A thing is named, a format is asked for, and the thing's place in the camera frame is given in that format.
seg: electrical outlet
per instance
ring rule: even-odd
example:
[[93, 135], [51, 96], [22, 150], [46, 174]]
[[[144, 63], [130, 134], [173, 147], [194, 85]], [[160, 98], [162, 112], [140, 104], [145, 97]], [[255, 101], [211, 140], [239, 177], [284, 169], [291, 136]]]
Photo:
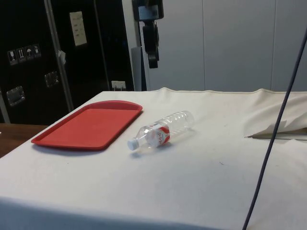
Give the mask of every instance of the electrical outlet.
[[112, 89], [115, 90], [115, 91], [126, 90], [126, 82], [125, 81], [113, 80], [113, 81], [111, 81], [111, 84], [112, 84]]

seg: sticker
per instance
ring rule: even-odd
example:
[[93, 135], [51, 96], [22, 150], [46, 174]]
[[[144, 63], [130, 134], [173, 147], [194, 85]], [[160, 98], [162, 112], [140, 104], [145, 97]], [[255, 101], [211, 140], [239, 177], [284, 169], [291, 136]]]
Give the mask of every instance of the sticker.
[[169, 141], [170, 133], [167, 125], [162, 126], [159, 123], [153, 123], [149, 125], [149, 127], [153, 129], [151, 137], [149, 138], [151, 146], [160, 146]]
[[17, 49], [16, 53], [17, 53], [17, 57], [18, 57], [19, 62], [27, 61], [27, 59], [25, 58], [24, 48]]
[[26, 46], [24, 48], [24, 50], [25, 50], [25, 56], [26, 56], [27, 60], [32, 60], [34, 58], [32, 46]]
[[41, 57], [42, 54], [41, 54], [41, 52], [40, 52], [39, 44], [34, 44], [32, 47], [33, 47], [34, 57], [35, 57], [35, 58]]
[[16, 51], [15, 50], [8, 51], [8, 58], [9, 58], [11, 66], [15, 65], [15, 64], [18, 64], [18, 59], [17, 59], [17, 55], [16, 55]]
[[159, 19], [158, 5], [139, 6], [139, 18], [140, 18], [140, 20]]
[[75, 45], [80, 46], [86, 44], [87, 41], [84, 30], [82, 11], [71, 12], [69, 15], [71, 18], [71, 28]]

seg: red and white label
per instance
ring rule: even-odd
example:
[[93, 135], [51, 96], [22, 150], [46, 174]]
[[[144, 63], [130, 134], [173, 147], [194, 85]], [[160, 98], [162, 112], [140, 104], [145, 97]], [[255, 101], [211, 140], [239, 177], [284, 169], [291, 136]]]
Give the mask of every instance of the red and white label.
[[155, 135], [155, 137], [152, 138], [152, 141], [155, 143], [152, 143], [153, 146], [163, 145], [169, 141], [170, 133], [167, 125], [162, 126], [158, 123], [154, 123], [149, 125], [149, 127], [154, 130], [153, 135]]

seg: white wall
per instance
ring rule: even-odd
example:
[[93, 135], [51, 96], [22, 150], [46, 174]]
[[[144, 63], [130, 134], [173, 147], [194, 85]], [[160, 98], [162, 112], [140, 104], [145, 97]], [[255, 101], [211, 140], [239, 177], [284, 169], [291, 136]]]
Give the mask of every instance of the white wall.
[[[286, 89], [307, 26], [306, 0], [164, 0], [164, 10], [159, 68], [146, 69], [149, 90]], [[306, 52], [294, 90], [307, 91]]]

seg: white bottle cap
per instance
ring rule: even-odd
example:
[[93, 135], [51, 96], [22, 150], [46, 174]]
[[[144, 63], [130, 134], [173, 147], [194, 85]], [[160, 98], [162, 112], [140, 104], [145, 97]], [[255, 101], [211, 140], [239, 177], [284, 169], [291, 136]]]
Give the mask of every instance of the white bottle cap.
[[136, 138], [128, 140], [128, 147], [130, 150], [136, 150], [139, 147], [139, 142]]

